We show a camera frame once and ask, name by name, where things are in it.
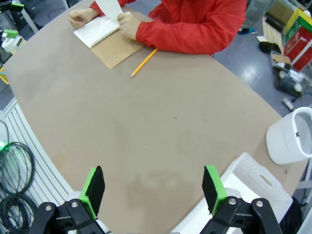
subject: green light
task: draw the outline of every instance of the green light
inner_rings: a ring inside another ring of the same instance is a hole
[[[0,150],[2,150],[4,146],[5,146],[5,143],[4,142],[0,142]]]

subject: pencil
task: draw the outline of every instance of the pencil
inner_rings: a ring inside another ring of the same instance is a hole
[[[135,69],[135,71],[131,74],[131,77],[133,77],[143,66],[146,64],[146,62],[157,52],[158,49],[155,49],[152,51],[152,53],[149,54],[148,57]]]

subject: brown tabletop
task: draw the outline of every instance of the brown tabletop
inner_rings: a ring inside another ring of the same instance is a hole
[[[86,7],[84,1],[75,7]],[[170,231],[203,197],[203,166],[219,173],[248,152],[291,194],[305,162],[279,166],[265,143],[279,114],[205,55],[143,48],[109,70],[73,34],[69,11],[5,65],[15,96],[58,170],[80,191],[101,165],[99,218],[116,234]]]

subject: black cable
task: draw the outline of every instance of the black cable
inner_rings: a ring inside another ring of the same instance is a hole
[[[19,156],[23,158],[24,165],[21,164],[22,162],[20,158],[17,158],[16,152],[18,152]],[[2,188],[7,194],[24,193],[30,187],[31,183],[33,182],[34,174],[35,174],[35,158],[31,150],[23,143],[11,142],[11,143],[8,143],[6,146],[4,146],[3,149],[0,151],[0,158],[3,158],[2,165],[4,165],[2,169],[2,180],[0,181],[0,188]],[[15,163],[11,163],[11,164],[15,166],[15,170],[18,171],[18,175],[9,174],[9,171],[12,171],[12,168],[8,170],[8,168],[6,167],[5,162],[8,160],[15,160]],[[26,172],[25,172],[26,180],[25,181],[22,181],[21,179],[20,172],[21,172],[22,166],[26,167]],[[14,185],[12,185],[9,182],[9,179],[10,179],[13,183],[14,176],[18,182],[16,187],[14,187]]]
[[[26,234],[36,213],[37,206],[24,194],[12,194],[0,203],[2,225],[11,234]]]
[[[0,120],[1,123],[4,124],[5,128],[6,128],[6,138],[7,138],[7,143],[10,142],[10,137],[9,137],[9,128],[8,128],[8,125],[6,125],[6,123],[2,120]]]
[[[299,231],[302,225],[302,206],[296,198],[292,197],[292,205],[279,224],[283,234],[296,234]]]

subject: red jacket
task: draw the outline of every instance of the red jacket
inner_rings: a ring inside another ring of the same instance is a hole
[[[121,7],[135,0],[118,0]],[[226,48],[245,20],[247,0],[162,0],[142,22],[136,40],[159,50],[214,54]],[[96,2],[90,6],[100,10]]]

